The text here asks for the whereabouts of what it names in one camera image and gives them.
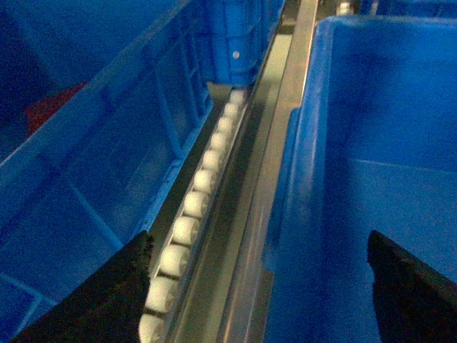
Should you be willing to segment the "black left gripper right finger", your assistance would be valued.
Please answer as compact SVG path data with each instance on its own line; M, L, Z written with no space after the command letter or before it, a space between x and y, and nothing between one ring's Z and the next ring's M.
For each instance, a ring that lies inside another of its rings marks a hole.
M382 342L455 342L456 283L373 230L368 263Z

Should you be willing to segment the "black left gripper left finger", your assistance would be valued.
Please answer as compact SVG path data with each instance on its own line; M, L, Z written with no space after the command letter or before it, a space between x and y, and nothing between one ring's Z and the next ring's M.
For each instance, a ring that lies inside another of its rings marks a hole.
M13 342L139 342L154 238L133 238Z

